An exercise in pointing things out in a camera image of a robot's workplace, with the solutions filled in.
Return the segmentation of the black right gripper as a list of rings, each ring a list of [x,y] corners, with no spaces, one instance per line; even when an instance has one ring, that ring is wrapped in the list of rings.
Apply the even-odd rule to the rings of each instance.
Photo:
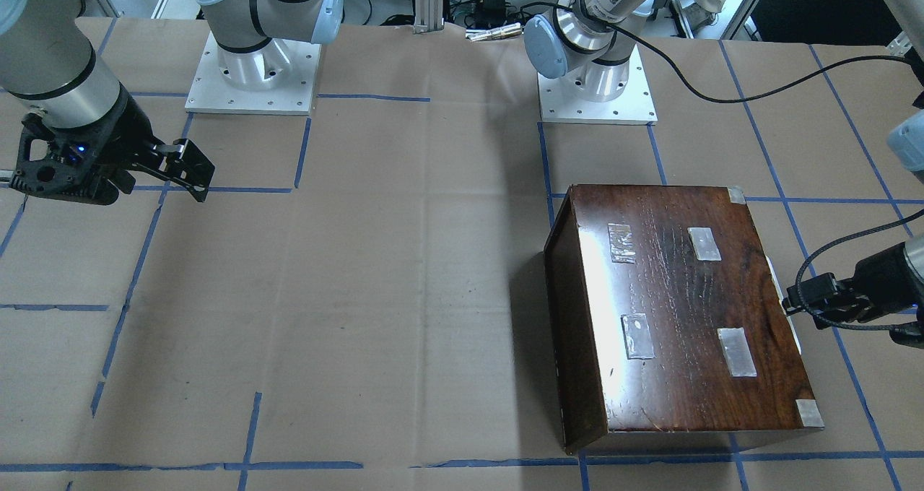
[[[79,128],[54,128],[33,109],[21,121],[17,163],[9,187],[32,197],[109,205],[135,186],[132,172],[184,188],[205,202],[214,163],[191,139],[171,146],[155,138],[135,99],[121,90],[113,108]]]

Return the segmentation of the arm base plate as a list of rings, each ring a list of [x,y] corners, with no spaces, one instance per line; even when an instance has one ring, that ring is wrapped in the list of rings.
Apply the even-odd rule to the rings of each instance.
[[[185,109],[225,115],[309,116],[323,47],[273,39],[251,53],[231,53],[209,35]]]

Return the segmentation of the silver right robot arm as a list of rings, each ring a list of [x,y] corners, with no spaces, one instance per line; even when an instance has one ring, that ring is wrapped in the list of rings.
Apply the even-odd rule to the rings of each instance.
[[[148,117],[76,26],[91,0],[2,0],[2,87],[24,106],[14,191],[109,205],[134,172],[204,201],[215,167],[189,139],[156,138]],[[283,40],[336,39],[343,0],[197,0],[231,85],[257,87],[286,70]]]

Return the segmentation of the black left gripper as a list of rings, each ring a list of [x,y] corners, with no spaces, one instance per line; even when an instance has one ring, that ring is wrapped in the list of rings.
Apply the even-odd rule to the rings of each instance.
[[[922,347],[922,274],[915,262],[920,254],[902,242],[860,260],[854,274],[837,279],[824,273],[798,279],[783,299],[787,314],[813,313],[816,329],[878,331],[871,321],[917,308],[913,322],[885,324],[891,340],[906,347]]]

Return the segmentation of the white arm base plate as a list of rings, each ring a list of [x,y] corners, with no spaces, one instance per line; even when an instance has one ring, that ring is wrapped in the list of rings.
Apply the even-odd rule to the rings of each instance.
[[[559,79],[538,75],[541,121],[653,125],[659,120],[640,52],[627,62],[590,62]]]

